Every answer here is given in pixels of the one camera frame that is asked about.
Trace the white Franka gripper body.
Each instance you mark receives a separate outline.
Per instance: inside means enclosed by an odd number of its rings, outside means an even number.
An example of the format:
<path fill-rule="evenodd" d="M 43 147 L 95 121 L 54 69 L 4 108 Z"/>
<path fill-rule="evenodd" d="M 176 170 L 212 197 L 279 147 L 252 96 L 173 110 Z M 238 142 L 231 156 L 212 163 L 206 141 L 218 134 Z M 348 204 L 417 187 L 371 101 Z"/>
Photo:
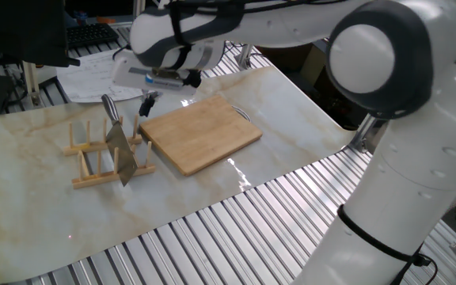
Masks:
<path fill-rule="evenodd" d="M 118 50 L 112 59 L 112 81 L 116 86 L 179 95 L 193 95 L 200 86 L 197 70 L 170 71 L 144 66 L 130 49 Z"/>

